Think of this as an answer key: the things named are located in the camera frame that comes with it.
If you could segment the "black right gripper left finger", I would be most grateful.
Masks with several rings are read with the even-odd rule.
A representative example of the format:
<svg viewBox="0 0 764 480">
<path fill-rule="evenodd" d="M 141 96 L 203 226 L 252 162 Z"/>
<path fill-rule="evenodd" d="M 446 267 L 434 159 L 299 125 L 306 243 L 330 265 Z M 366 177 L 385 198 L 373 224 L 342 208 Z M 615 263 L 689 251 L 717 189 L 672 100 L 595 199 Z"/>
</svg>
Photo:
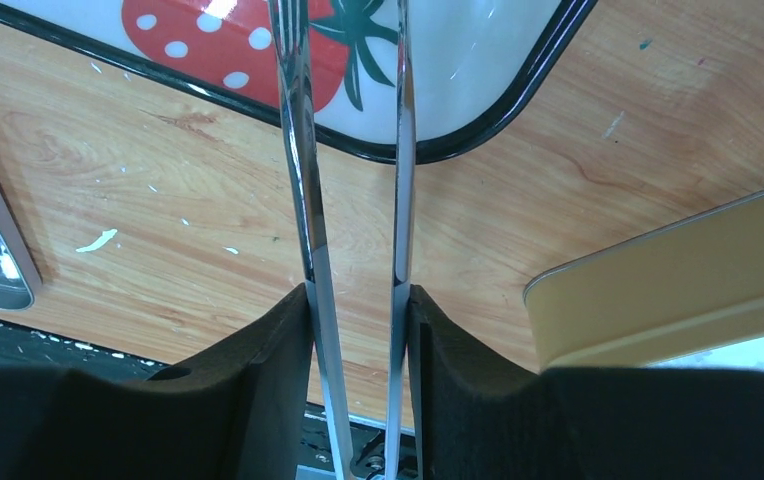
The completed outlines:
<svg viewBox="0 0 764 480">
<path fill-rule="evenodd" d="M 145 380 L 0 367 L 0 479 L 292 479 L 312 343 L 298 285 Z"/>
</svg>

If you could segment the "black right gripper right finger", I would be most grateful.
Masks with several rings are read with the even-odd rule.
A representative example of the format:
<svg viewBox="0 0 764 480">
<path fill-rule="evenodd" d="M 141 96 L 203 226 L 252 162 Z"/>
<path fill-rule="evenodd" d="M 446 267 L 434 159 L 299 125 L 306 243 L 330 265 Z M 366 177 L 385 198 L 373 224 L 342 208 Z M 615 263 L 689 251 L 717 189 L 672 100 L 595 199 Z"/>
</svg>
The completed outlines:
<svg viewBox="0 0 764 480">
<path fill-rule="evenodd" d="M 417 285 L 408 322 L 423 479 L 764 479 L 764 372 L 534 373 Z"/>
</svg>

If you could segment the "strawberry print tray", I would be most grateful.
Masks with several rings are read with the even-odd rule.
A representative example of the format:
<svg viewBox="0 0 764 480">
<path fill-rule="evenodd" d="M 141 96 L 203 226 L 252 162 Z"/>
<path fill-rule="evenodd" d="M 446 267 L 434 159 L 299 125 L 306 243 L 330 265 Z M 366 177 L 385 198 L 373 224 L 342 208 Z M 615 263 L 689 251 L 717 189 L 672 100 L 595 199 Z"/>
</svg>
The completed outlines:
<svg viewBox="0 0 764 480">
<path fill-rule="evenodd" d="M 529 103 L 593 9 L 590 1 L 412 1 L 417 161 L 464 154 Z M 393 1 L 308 5 L 318 140 L 394 160 Z M 264 1 L 0 1 L 0 24 L 279 124 Z"/>
</svg>

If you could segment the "metal tongs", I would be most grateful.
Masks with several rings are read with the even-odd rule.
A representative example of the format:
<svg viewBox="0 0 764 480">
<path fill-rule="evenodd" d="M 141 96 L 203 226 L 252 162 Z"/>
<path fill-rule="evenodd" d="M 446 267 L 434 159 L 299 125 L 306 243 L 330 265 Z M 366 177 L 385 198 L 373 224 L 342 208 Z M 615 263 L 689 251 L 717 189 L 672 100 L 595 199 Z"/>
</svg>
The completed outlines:
<svg viewBox="0 0 764 480">
<path fill-rule="evenodd" d="M 384 440 L 384 476 L 387 479 L 397 478 L 399 472 L 417 161 L 408 2 L 398 2 L 397 9 L 395 218 Z M 336 462 L 336 476 L 348 479 L 351 476 L 353 442 L 317 161 L 308 4 L 305 1 L 271 1 L 268 10 L 277 59 L 281 130 L 301 244 L 327 428 Z"/>
</svg>

